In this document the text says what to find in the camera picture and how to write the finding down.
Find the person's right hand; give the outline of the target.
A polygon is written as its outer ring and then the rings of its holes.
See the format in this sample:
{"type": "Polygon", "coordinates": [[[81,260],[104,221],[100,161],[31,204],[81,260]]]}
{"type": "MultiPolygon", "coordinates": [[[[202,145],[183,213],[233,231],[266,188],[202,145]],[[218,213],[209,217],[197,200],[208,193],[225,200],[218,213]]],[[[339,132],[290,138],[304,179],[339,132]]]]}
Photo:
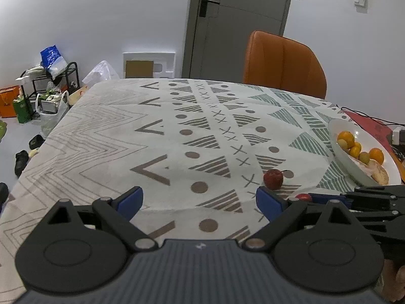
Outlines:
{"type": "Polygon", "coordinates": [[[383,297],[390,302],[402,300],[405,295],[405,267],[401,266],[396,269],[393,261],[385,259],[382,277],[384,281],[383,297]]]}

